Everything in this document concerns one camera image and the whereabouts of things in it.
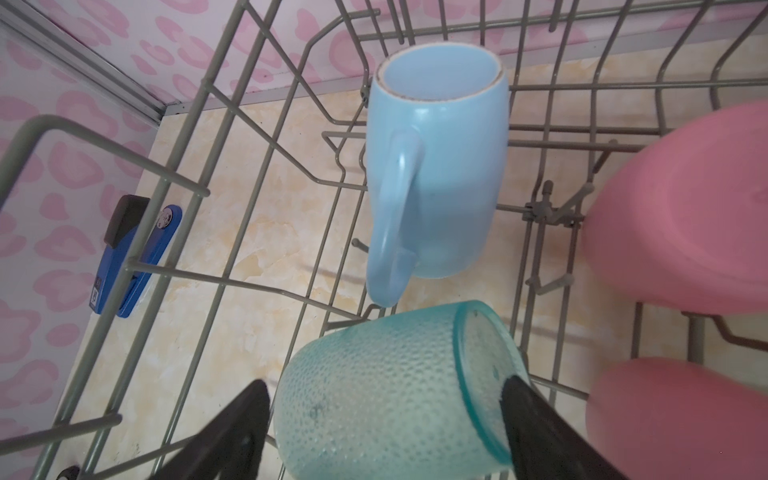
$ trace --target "dishwasher rack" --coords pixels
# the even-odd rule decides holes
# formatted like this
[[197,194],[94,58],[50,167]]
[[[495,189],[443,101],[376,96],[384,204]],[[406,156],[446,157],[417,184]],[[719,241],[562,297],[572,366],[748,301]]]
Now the dishwasher rack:
[[[290,342],[288,352],[286,353],[286,359],[283,363],[283,368],[287,364],[293,348],[295,346],[296,338],[299,332],[299,327],[304,317],[304,313],[307,305],[315,306],[326,311],[323,327],[320,335],[325,334],[333,329],[343,328],[351,326],[360,322],[364,322],[372,314],[373,310],[379,311],[379,316],[386,314],[386,309],[381,309],[377,305],[369,304],[363,312],[364,301],[366,298],[365,289],[362,292],[362,297],[359,301],[357,311],[355,313],[341,310],[333,306],[333,297],[336,295],[336,289],[339,285],[341,273],[344,263],[346,261],[349,248],[359,248],[361,250],[367,250],[367,247],[358,239],[353,238],[353,230],[356,225],[360,207],[362,204],[362,196],[366,192],[366,183],[351,184],[345,182],[346,172],[344,171],[341,163],[339,162],[339,155],[345,146],[348,138],[365,138],[364,133],[352,132],[355,126],[364,126],[365,122],[359,120],[359,116],[363,108],[367,105],[368,93],[370,87],[371,72],[369,69],[366,55],[362,49],[362,42],[378,42],[384,55],[388,55],[387,47],[384,42],[385,39],[396,38],[401,45],[404,45],[407,41],[409,45],[414,45],[416,39],[424,35],[442,35],[444,40],[448,40],[449,33],[458,31],[479,31],[480,45],[485,44],[486,32],[493,28],[507,28],[507,27],[519,27],[520,35],[518,41],[518,52],[516,58],[516,70],[512,79],[509,98],[510,110],[515,102],[515,95],[519,91],[546,91],[548,93],[548,101],[546,104],[545,121],[543,124],[510,124],[510,131],[536,131],[541,132],[541,140],[510,140],[508,146],[514,147],[532,147],[541,150],[541,156],[538,164],[538,177],[535,181],[535,185],[531,192],[531,200],[523,206],[499,204],[498,210],[508,212],[514,215],[520,215],[522,220],[526,222],[525,236],[523,240],[522,255],[520,259],[520,270],[518,275],[518,282],[515,287],[515,297],[511,312],[511,325],[510,330],[512,334],[518,327],[521,328],[521,342],[520,348],[523,353],[527,352],[528,344],[531,336],[531,325],[534,315],[535,300],[537,295],[543,293],[550,293],[554,290],[561,289],[562,304],[559,316],[558,331],[556,337],[556,346],[554,353],[554,368],[550,378],[543,378],[539,376],[531,375],[531,379],[539,385],[548,387],[550,394],[548,400],[551,404],[554,404],[555,396],[557,392],[562,392],[567,395],[575,396],[580,399],[586,399],[588,394],[580,390],[563,385],[559,382],[560,365],[562,361],[562,352],[565,337],[565,325],[567,322],[568,302],[571,294],[571,284],[574,277],[572,275],[574,269],[574,258],[576,254],[576,246],[578,241],[578,232],[581,225],[581,221],[584,219],[584,215],[581,212],[582,200],[585,196],[591,193],[594,189],[592,180],[595,175],[598,174],[601,167],[608,160],[612,152],[637,152],[643,145],[641,144],[623,144],[616,140],[608,141],[607,143],[598,143],[598,134],[616,134],[616,135],[664,135],[670,131],[667,126],[667,119],[664,114],[664,103],[662,102],[662,91],[665,89],[678,89],[678,88],[709,88],[710,101],[713,109],[720,107],[720,99],[718,96],[718,88],[721,87],[753,87],[768,85],[768,78],[748,78],[740,80],[720,80],[719,73],[723,64],[728,58],[739,48],[739,46],[751,35],[754,30],[760,25],[760,23],[768,16],[768,5],[762,9],[749,25],[744,29],[740,35],[738,35],[730,44],[730,47],[723,53],[717,63],[714,65],[709,80],[706,81],[667,81],[665,80],[665,72],[667,66],[672,62],[675,55],[680,48],[686,44],[689,40],[694,28],[699,24],[702,17],[707,13],[707,10],[714,5],[728,5],[737,3],[748,3],[749,0],[675,0],[671,2],[656,2],[656,3],[643,3],[641,5],[634,5],[633,0],[627,0],[619,8],[603,8],[599,10],[579,11],[579,0],[573,0],[571,7],[567,12],[563,12],[563,0],[554,0],[553,12],[550,15],[530,15],[531,0],[525,0],[523,13],[520,18],[509,18],[505,20],[486,21],[485,18],[485,0],[478,0],[480,7],[480,19],[478,23],[472,24],[460,24],[450,25],[446,21],[445,17],[445,5],[443,0],[438,0],[441,25],[439,27],[428,28],[415,28],[412,25],[409,8],[406,0],[399,0],[400,12],[396,10],[394,0],[387,0],[387,6],[389,14],[392,16],[394,31],[381,31],[377,17],[381,15],[381,11],[378,8],[371,6],[370,0],[365,0],[367,9],[357,12],[348,12],[343,0],[336,0],[336,6],[339,9],[339,16],[332,22],[326,25],[324,28],[312,37],[312,39],[306,44],[303,54],[298,65],[292,63],[287,53],[281,48],[273,34],[270,32],[270,27],[280,7],[280,0],[272,0],[269,8],[266,10],[266,14],[262,17],[256,11],[256,9],[248,2],[248,0],[238,0],[237,4],[229,17],[229,20],[223,30],[222,38],[216,48],[213,56],[213,60],[207,69],[207,72],[202,80],[200,90],[189,108],[187,117],[184,120],[184,124],[180,130],[180,134],[176,140],[173,150],[165,165],[157,164],[146,157],[142,157],[127,148],[105,138],[100,134],[96,134],[93,131],[82,127],[72,121],[65,120],[64,118],[56,117],[53,115],[43,115],[41,117],[33,118],[21,128],[17,133],[13,141],[11,142],[8,152],[6,153],[3,162],[2,169],[0,170],[0,207],[7,199],[14,182],[17,180],[18,175],[21,173],[22,168],[32,151],[35,148],[37,141],[40,137],[50,130],[61,130],[67,132],[75,137],[79,137],[85,141],[88,141],[106,151],[123,157],[127,161],[130,161],[142,168],[145,168],[160,176],[160,180],[155,188],[154,194],[151,197],[150,203],[147,206],[146,213],[141,219],[141,223],[138,226],[134,241],[131,243],[131,247],[127,253],[126,260],[123,268],[115,282],[113,291],[108,298],[106,305],[104,306],[103,313],[95,323],[95,327],[91,338],[87,345],[84,347],[83,354],[80,362],[76,365],[74,374],[71,377],[71,381],[66,389],[66,392],[62,398],[58,412],[55,416],[53,427],[47,431],[36,432],[29,435],[23,435],[15,439],[9,439],[2,442],[2,448],[0,452],[13,452],[22,449],[27,449],[36,445],[45,445],[35,467],[33,478],[35,480],[41,480],[48,476],[48,471],[51,468],[51,464],[54,460],[58,446],[63,439],[71,438],[77,435],[83,435],[85,433],[96,432],[94,440],[91,443],[91,447],[88,450],[86,457],[81,467],[81,477],[96,480],[97,478],[108,478],[113,475],[117,475],[122,472],[137,466],[154,460],[153,472],[156,472],[161,466],[164,456],[170,452],[178,450],[184,447],[191,439],[182,439],[180,441],[171,442],[174,434],[174,430],[177,426],[178,419],[181,414],[181,410],[184,407],[187,394],[189,393],[192,380],[194,378],[197,366],[202,356],[203,348],[207,336],[210,333],[214,319],[217,314],[217,309],[222,300],[222,296],[226,287],[238,287],[252,290],[259,290],[268,293],[274,293],[276,295],[287,296],[297,302],[303,304],[298,319],[296,320],[296,326],[293,331],[293,337]],[[662,11],[678,11],[682,9],[696,8],[696,12],[693,15],[690,24],[684,29],[680,37],[674,43],[671,51],[662,63],[655,81],[651,82],[621,82],[621,83],[600,83],[601,71],[604,67],[604,63],[608,55],[611,53],[611,49],[619,35],[622,25],[627,17],[630,15],[636,15],[641,13],[662,12]],[[222,67],[224,57],[228,48],[233,40],[237,26],[240,23],[241,18],[244,15],[249,15],[253,18],[259,27],[259,33],[253,43],[250,53],[248,54],[245,67],[240,75],[237,86],[234,89],[234,93],[230,97],[227,97],[221,90],[214,86],[214,80],[217,73]],[[575,22],[589,18],[609,18],[614,22],[614,27],[610,37],[607,40],[607,44],[602,51],[597,67],[594,72],[594,78],[591,83],[583,84],[559,84],[557,83],[558,72],[563,62],[564,50],[568,41],[568,36],[571,32],[571,27]],[[372,22],[372,26],[376,33],[358,35],[356,32],[356,23],[360,21]],[[348,30],[349,35],[353,40],[356,52],[359,55],[360,61],[363,66],[363,80],[362,87],[360,89],[362,100],[357,108],[356,114],[351,119],[337,119],[333,118],[331,114],[323,107],[321,100],[313,92],[311,86],[303,78],[302,72],[306,66],[307,59],[312,51],[313,46],[324,36],[328,35],[332,30],[344,25]],[[526,29],[532,25],[548,25],[549,31],[555,31],[558,28],[563,29],[563,37],[560,42],[557,51],[557,57],[554,62],[553,71],[551,74],[551,82],[549,84],[520,84],[520,68],[522,59],[525,52],[525,36]],[[251,73],[259,59],[259,56],[263,50],[265,42],[269,42],[276,49],[277,53],[290,68],[293,73],[294,79],[290,85],[290,89],[286,96],[283,109],[280,113],[278,121],[276,123],[275,130],[272,134],[267,133],[262,129],[255,121],[251,120],[247,114],[240,108],[243,95],[245,94],[246,87],[248,85]],[[290,152],[286,151],[279,143],[280,132],[283,129],[286,116],[291,107],[293,99],[297,95],[299,86],[303,87],[306,93],[312,98],[315,105],[323,113],[324,117],[332,124],[340,127],[346,127],[346,131],[328,131],[323,132],[323,138],[326,143],[333,149],[336,157],[336,164],[341,170],[341,177],[339,180],[327,180],[315,177],[310,173],[301,163],[300,159],[295,158]],[[598,127],[597,125],[597,94],[600,90],[604,89],[650,89],[655,93],[655,107],[657,112],[657,128],[639,128],[639,127]],[[553,125],[551,123],[552,109],[554,103],[554,95],[557,91],[563,90],[582,90],[590,92],[590,124],[589,126],[569,126],[569,125]],[[190,139],[192,137],[194,128],[200,119],[200,115],[204,109],[206,99],[209,94],[212,94],[218,101],[220,101],[225,107],[223,120],[220,123],[219,130],[213,147],[207,156],[202,174],[199,180],[191,180],[176,173],[179,167],[181,159],[187,149]],[[240,224],[240,229],[237,232],[236,239],[231,247],[230,255],[227,261],[227,265],[224,269],[222,276],[210,276],[200,273],[194,273],[186,270],[179,270],[177,268],[177,262],[180,258],[182,249],[184,248],[185,241],[190,233],[190,229],[195,220],[197,211],[204,201],[204,198],[210,195],[208,190],[209,181],[214,173],[214,169],[217,165],[217,160],[221,154],[224,143],[227,139],[227,135],[230,132],[233,121],[235,118],[241,119],[249,127],[251,127],[258,135],[260,135],[268,144],[266,156],[264,157],[258,174],[257,181],[253,186],[253,191],[250,195],[250,200],[247,204],[245,214]],[[549,139],[551,132],[576,132],[589,134],[589,141],[551,141]],[[334,138],[339,139],[339,143],[334,143]],[[548,150],[550,149],[565,149],[573,151],[584,151],[588,155],[587,167],[584,172],[584,184],[583,187],[578,190],[569,200],[567,200],[560,207],[554,207],[550,201],[550,195],[553,188],[553,183],[550,180],[544,181],[545,164],[547,160]],[[253,209],[256,205],[259,193],[266,176],[268,167],[273,157],[273,153],[277,151],[282,154],[290,163],[296,168],[301,170],[310,180],[328,187],[336,189],[336,196],[331,206],[330,215],[326,224],[323,240],[320,243],[319,251],[317,253],[316,262],[312,270],[309,286],[306,293],[294,293],[286,290],[273,288],[267,285],[261,285],[256,283],[248,283],[238,280],[232,280],[230,274],[232,272],[237,254],[240,250],[240,245],[243,242],[243,238],[246,234],[246,229],[250,222]],[[363,163],[363,157],[365,154],[365,146],[359,152],[359,165],[365,170]],[[176,233],[176,238],[172,247],[167,255],[167,260],[163,266],[152,266],[146,263],[142,263],[138,260],[138,256],[143,249],[143,245],[147,241],[150,235],[155,219],[161,210],[166,193],[170,187],[170,184],[178,184],[188,190],[194,195],[189,203],[187,211],[184,213],[184,217]],[[343,189],[357,190],[360,192],[359,201],[357,203],[352,223],[349,227],[349,235],[346,239],[346,244],[343,248],[343,254],[341,257],[339,269],[336,272],[336,278],[333,284],[333,290],[331,292],[331,300],[329,304],[322,303],[316,300],[310,299],[313,284],[316,279],[316,275],[319,268],[320,257],[323,254],[326,238],[328,237],[331,223],[336,212],[336,206],[339,202],[339,195]],[[544,245],[545,231],[547,227],[556,228],[568,228],[571,230],[570,248],[568,251],[568,263],[566,265],[566,274],[553,282],[541,285],[541,280],[538,276],[542,250]],[[529,278],[525,278],[526,266],[528,265],[529,257],[531,257],[531,274]],[[94,364],[97,360],[98,354],[101,351],[101,347],[107,337],[108,331],[114,320],[115,314],[118,311],[122,296],[124,295],[128,284],[131,281],[131,276],[134,272],[149,272],[158,275],[159,280],[154,288],[154,291],[147,300],[147,310],[141,319],[141,323],[138,327],[136,336],[131,345],[131,349],[127,355],[121,374],[119,375],[112,396],[105,409],[104,415],[100,418],[91,419],[79,423],[71,423],[72,416],[78,405],[78,402],[83,394],[88,377],[91,374]],[[119,424],[121,416],[119,410],[122,400],[127,391],[128,384],[131,381],[134,369],[141,356],[142,349],[144,348],[147,338],[150,335],[153,321],[157,315],[158,310],[163,302],[164,295],[167,291],[171,278],[185,278],[189,280],[197,280],[200,282],[210,282],[218,285],[214,301],[210,305],[210,311],[208,313],[206,322],[203,327],[203,331],[200,334],[200,341],[197,345],[195,353],[192,357],[191,364],[187,371],[187,376],[184,380],[182,390],[178,396],[176,406],[174,408],[173,415],[169,421],[166,434],[162,439],[160,448],[140,455],[132,460],[121,463],[119,465],[112,466],[101,472],[96,472],[95,467],[100,458],[102,449],[107,440],[107,436],[110,432],[110,428]],[[523,290],[527,287],[526,296],[527,303],[525,304],[525,311],[522,313],[522,319],[518,321],[521,309],[521,300],[523,296]],[[397,305],[395,305],[389,313],[395,313]],[[338,314],[345,317],[345,320],[341,321],[329,321],[331,313]],[[744,346],[746,348],[759,349],[768,351],[768,343],[755,339],[746,339],[743,337],[733,335],[728,329],[728,325],[725,320],[720,316],[703,315],[699,313],[684,313],[689,319],[688,330],[688,359],[693,362],[703,362],[703,339],[704,339],[704,323],[707,318],[711,318],[714,321],[717,331],[729,343]],[[643,305],[637,303],[634,310],[634,323],[632,330],[632,343],[631,343],[631,357],[635,358],[639,354],[641,327],[643,322]],[[265,448],[273,448],[274,440],[270,437],[267,438],[267,442],[272,446]],[[280,478],[283,477],[284,467],[280,471]],[[502,479],[508,477],[507,473],[501,473]]]

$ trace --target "pink plastic container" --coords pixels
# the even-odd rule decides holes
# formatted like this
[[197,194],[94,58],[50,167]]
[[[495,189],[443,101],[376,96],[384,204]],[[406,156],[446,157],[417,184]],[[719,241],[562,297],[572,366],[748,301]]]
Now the pink plastic container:
[[693,363],[635,359],[606,372],[587,434],[631,480],[768,478],[768,396]]
[[584,221],[593,271],[634,299],[768,310],[768,101],[708,114],[644,148]]

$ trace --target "mug handle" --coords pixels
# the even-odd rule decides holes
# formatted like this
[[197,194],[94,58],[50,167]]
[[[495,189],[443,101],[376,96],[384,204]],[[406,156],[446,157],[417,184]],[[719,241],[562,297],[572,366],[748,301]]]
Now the mug handle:
[[415,129],[392,134],[379,202],[373,211],[366,271],[368,294],[379,306],[397,303],[416,266],[416,254],[402,246],[400,226],[413,177],[423,158],[424,144]]

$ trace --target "blue mug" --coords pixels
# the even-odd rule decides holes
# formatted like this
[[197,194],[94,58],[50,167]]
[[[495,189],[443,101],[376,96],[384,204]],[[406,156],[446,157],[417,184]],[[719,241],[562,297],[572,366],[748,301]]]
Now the blue mug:
[[506,165],[508,95],[501,61],[475,45],[407,48],[376,70],[366,134],[375,303],[397,303],[411,275],[443,278],[480,256]]

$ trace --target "pink leopard print wall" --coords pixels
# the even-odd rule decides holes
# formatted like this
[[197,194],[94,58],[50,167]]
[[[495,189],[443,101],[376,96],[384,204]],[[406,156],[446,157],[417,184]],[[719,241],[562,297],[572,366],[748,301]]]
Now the pink leopard print wall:
[[[156,133],[18,40],[0,36],[0,155],[38,114],[78,121],[141,154]],[[0,211],[0,439],[51,426],[91,314],[104,230],[118,198],[135,192],[140,176],[133,164],[51,132]],[[0,457],[0,478],[27,479],[38,453]]]
[[[655,0],[637,0],[636,5]],[[172,103],[190,101],[210,62],[224,24],[229,18],[235,0],[156,0],[144,2],[118,2],[116,0],[31,0],[64,30],[79,38],[85,45],[116,65],[128,76],[145,86],[157,98]],[[260,15],[266,14],[270,0],[251,0]],[[365,0],[345,0],[349,11],[365,10]],[[386,0],[371,0],[373,8],[380,8],[379,24],[383,31],[393,30],[392,17]],[[395,1],[399,12],[399,1]],[[536,0],[531,3],[531,15],[547,15],[554,0]],[[581,0],[579,11],[618,7],[624,0]],[[437,0],[408,0],[409,12],[415,27],[439,26],[440,13]],[[752,18],[764,4],[719,5],[711,8],[702,23]],[[566,0],[563,12],[571,2]],[[487,0],[486,18],[498,20],[522,16],[523,0]],[[296,64],[304,46],[322,27],[331,22],[339,10],[333,0],[283,0],[272,32]],[[663,12],[632,15],[621,30],[622,35],[666,30],[685,26],[693,12]],[[445,0],[445,16],[450,24],[478,22],[478,0]],[[373,33],[370,20],[355,21],[358,33]],[[528,29],[526,50],[559,45],[563,28],[550,33],[547,25],[534,25]],[[614,19],[604,18],[577,22],[571,30],[568,43],[605,39],[614,27]],[[256,23],[246,14],[237,31],[227,61],[216,81],[226,94],[234,89],[250,46],[257,34]],[[500,53],[515,53],[518,48],[517,28],[488,31],[486,46]],[[455,41],[478,43],[479,33],[450,35]],[[439,40],[420,38],[419,42]],[[396,40],[386,42],[390,52],[404,48]],[[364,44],[371,69],[384,59],[377,41]],[[319,41],[304,71],[309,83],[356,77],[362,67],[354,44],[343,25]],[[251,75],[247,91],[262,91],[285,87],[293,80],[290,70],[271,45],[267,44],[256,69]]]

